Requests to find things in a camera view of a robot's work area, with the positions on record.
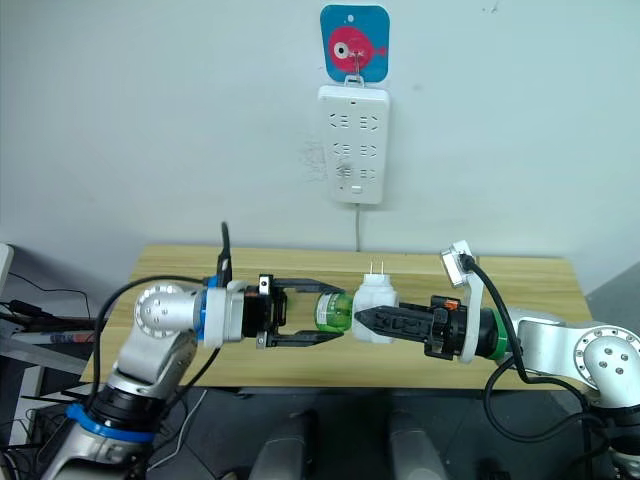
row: white wall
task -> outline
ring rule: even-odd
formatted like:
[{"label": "white wall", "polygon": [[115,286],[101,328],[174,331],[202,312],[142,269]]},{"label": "white wall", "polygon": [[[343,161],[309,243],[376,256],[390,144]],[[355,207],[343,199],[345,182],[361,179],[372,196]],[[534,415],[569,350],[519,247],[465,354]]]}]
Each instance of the white wall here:
[{"label": "white wall", "polygon": [[[143,245],[217,244],[223,219],[236,246],[353,248],[314,125],[323,5],[2,0],[16,271],[99,301]],[[567,256],[585,291],[638,261],[640,2],[384,5],[390,174],[363,248]]]}]

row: green bottle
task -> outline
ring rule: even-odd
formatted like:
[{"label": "green bottle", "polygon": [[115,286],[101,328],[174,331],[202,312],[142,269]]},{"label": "green bottle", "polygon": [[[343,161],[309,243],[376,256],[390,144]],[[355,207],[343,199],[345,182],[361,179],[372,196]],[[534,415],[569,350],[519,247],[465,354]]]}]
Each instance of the green bottle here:
[{"label": "green bottle", "polygon": [[323,332],[346,332],[351,328],[353,297],[346,293],[325,293],[318,297],[314,312],[316,327]]}]

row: electrical outlet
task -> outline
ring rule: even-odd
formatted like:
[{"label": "electrical outlet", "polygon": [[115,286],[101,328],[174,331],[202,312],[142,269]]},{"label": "electrical outlet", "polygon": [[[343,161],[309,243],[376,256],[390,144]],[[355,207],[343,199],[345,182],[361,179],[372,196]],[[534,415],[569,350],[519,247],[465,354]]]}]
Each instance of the electrical outlet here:
[{"label": "electrical outlet", "polygon": [[325,85],[318,91],[329,190],[348,203],[382,201],[389,130],[385,90]]}]

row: cartoon fish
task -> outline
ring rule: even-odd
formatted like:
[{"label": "cartoon fish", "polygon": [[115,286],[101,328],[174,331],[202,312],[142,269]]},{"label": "cartoon fish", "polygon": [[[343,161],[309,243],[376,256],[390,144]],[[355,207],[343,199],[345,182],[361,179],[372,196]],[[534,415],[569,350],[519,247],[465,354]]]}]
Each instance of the cartoon fish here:
[{"label": "cartoon fish", "polygon": [[329,54],[337,68],[343,72],[355,73],[356,55],[358,66],[362,70],[375,55],[386,55],[387,49],[376,49],[369,38],[355,27],[340,27],[329,37]]}]

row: desk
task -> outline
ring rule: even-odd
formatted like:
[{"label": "desk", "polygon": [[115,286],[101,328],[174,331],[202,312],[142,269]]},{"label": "desk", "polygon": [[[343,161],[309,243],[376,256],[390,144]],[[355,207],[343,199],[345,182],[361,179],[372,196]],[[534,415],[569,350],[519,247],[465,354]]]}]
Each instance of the desk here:
[{"label": "desk", "polygon": [[[213,275],[219,247],[152,245],[142,252],[131,280],[158,274]],[[308,277],[353,293],[369,271],[369,263],[384,261],[385,273],[402,301],[428,304],[432,294],[462,297],[453,290],[437,255],[377,254],[234,248],[235,279],[256,284],[259,273],[276,277]],[[590,318],[571,265],[549,258],[481,257],[479,264],[511,306],[554,313],[568,321]],[[118,350],[129,335],[132,307],[140,289],[125,294],[116,305],[102,335],[102,381],[107,379]],[[290,295],[288,324],[282,332],[315,328],[315,295]],[[485,303],[491,305],[485,293]],[[210,351],[198,349],[185,383],[204,363]],[[395,340],[390,345],[358,342],[351,332],[322,345],[307,348],[257,350],[254,339],[226,344],[218,359],[196,385],[200,386],[323,386],[323,387],[410,387],[483,388],[495,363],[476,358],[469,365],[425,357],[416,342]],[[88,363],[83,380],[92,374]],[[497,385],[502,389],[548,389],[524,385],[514,372],[507,372]]]}]

